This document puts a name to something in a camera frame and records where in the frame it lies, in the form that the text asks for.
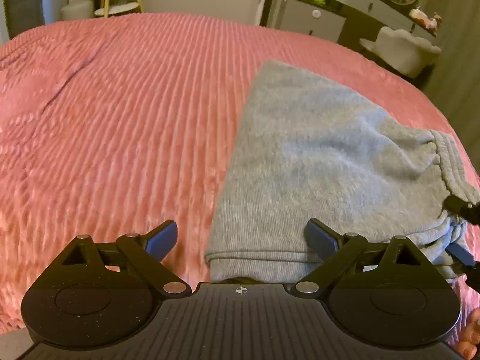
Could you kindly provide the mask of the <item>person right hand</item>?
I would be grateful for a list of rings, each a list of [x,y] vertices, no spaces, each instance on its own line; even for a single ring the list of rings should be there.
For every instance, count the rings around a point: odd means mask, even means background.
[[[464,359],[473,359],[479,353],[479,317],[480,309],[477,308],[469,315],[467,325],[460,333],[456,350]]]

